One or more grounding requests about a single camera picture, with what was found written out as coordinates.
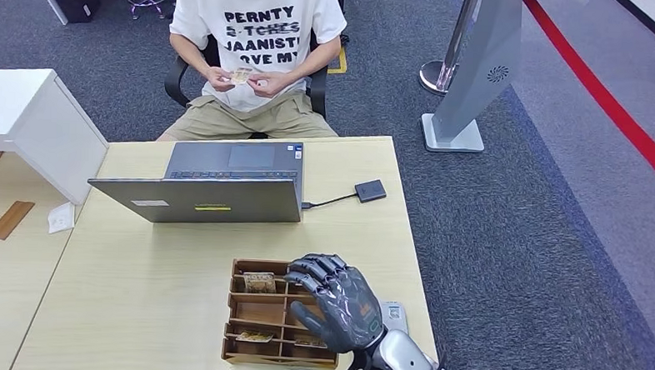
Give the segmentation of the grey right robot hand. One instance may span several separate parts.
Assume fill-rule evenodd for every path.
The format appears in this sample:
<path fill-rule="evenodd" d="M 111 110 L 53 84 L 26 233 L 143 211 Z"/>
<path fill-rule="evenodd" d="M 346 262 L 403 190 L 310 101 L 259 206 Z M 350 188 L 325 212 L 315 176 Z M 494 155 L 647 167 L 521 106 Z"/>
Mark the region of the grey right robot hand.
<path fill-rule="evenodd" d="M 309 253 L 288 264 L 284 279 L 303 286 L 317 315 L 301 302 L 291 312 L 328 350 L 347 353 L 371 347 L 383 335 L 382 309 L 362 273 L 336 254 Z"/>

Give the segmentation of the person's right hand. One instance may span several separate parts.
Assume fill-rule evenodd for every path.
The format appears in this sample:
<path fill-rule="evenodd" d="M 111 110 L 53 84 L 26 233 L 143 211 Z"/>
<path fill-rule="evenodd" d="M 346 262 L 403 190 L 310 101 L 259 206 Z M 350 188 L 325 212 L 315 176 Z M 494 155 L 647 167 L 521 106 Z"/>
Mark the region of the person's right hand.
<path fill-rule="evenodd" d="M 205 68 L 204 77 L 214 90 L 221 93 L 228 92 L 236 87 L 236 85 L 231 81 L 232 74 L 226 72 L 220 67 Z"/>

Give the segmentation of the person's left hand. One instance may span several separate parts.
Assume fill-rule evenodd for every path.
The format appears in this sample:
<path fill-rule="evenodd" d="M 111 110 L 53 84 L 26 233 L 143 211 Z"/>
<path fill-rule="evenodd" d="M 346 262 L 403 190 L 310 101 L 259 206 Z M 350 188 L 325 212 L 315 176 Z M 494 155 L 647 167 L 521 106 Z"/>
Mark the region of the person's left hand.
<path fill-rule="evenodd" d="M 263 98 L 274 98 L 290 85 L 297 82 L 291 73 L 267 72 L 252 73 L 247 78 L 247 84 L 254 93 Z"/>

